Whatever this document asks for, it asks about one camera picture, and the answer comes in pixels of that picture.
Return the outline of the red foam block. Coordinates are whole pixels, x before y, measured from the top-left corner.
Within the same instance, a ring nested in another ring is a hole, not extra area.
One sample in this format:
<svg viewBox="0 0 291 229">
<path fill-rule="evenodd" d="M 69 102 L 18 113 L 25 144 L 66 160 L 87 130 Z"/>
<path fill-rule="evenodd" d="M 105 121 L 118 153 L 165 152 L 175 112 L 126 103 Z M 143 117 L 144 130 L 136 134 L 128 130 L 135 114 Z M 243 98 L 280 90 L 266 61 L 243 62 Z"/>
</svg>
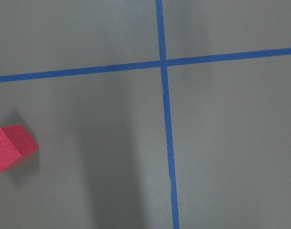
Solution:
<svg viewBox="0 0 291 229">
<path fill-rule="evenodd" d="M 37 143 L 24 126 L 0 128 L 0 173 L 18 166 L 38 149 Z"/>
</svg>

